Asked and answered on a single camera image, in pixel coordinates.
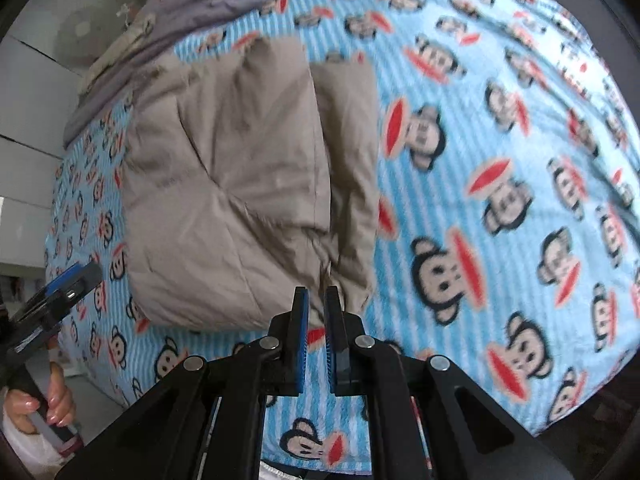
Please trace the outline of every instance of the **finger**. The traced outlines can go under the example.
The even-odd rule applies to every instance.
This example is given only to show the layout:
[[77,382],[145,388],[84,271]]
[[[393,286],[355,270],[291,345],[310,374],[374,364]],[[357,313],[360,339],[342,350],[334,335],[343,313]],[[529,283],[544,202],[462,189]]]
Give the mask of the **finger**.
[[65,395],[65,373],[57,363],[51,363],[51,377],[49,379],[49,389],[47,390],[47,402],[49,408],[55,408]]
[[71,390],[67,390],[62,397],[62,400],[55,408],[49,408],[47,412],[47,422],[49,424],[57,424],[65,418],[66,414],[71,411],[71,407],[74,405],[74,399],[71,394]]
[[36,399],[20,390],[9,390],[4,400],[4,405],[10,416],[28,415],[40,407],[40,403]]
[[69,424],[73,423],[75,419],[76,419],[76,405],[73,404],[71,406],[71,410],[58,423],[58,427],[62,428],[64,426],[68,426]]

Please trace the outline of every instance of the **human hand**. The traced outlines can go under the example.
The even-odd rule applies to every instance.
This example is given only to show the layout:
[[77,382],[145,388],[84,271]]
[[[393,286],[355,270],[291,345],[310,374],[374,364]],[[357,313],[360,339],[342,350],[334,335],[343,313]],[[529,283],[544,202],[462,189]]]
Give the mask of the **human hand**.
[[[59,427],[68,426],[76,416],[76,404],[71,390],[66,387],[65,375],[57,363],[51,363],[51,377],[47,391],[47,424]],[[38,430],[29,420],[30,413],[34,413],[40,403],[29,394],[20,390],[9,390],[4,400],[4,410],[14,426],[25,434],[36,434]]]

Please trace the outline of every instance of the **beige comforter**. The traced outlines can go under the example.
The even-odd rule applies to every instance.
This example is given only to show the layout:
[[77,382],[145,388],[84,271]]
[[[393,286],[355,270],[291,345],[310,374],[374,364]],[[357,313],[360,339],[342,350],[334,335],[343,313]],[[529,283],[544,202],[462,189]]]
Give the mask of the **beige comforter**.
[[154,323],[259,329],[294,288],[374,285],[378,99],[368,63],[309,64],[296,38],[147,72],[127,133],[133,297]]

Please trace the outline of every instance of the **metal screw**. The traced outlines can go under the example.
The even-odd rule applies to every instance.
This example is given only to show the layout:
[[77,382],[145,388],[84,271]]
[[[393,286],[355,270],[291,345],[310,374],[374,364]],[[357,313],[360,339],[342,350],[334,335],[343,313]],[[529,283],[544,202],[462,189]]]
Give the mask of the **metal screw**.
[[444,355],[436,355],[429,361],[434,370],[446,372],[451,362]]
[[359,335],[356,338],[356,345],[360,348],[371,348],[376,344],[376,340],[373,339],[370,335]]
[[204,359],[197,355],[192,355],[184,360],[182,366],[184,366],[184,369],[188,372],[197,372],[204,366]]
[[280,342],[278,341],[278,338],[270,335],[260,339],[260,346],[265,350],[273,350],[277,348],[279,344]]

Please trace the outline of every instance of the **handle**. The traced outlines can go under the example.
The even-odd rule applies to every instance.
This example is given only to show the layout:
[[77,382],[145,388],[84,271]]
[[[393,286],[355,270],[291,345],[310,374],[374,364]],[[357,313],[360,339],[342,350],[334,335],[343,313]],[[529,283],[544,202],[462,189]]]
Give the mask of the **handle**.
[[47,424],[49,403],[24,365],[20,366],[11,376],[8,386],[12,390],[20,390],[29,394],[40,403],[36,412],[29,415],[29,419],[61,456],[66,458],[84,446],[82,438],[73,426],[59,428],[55,424]]

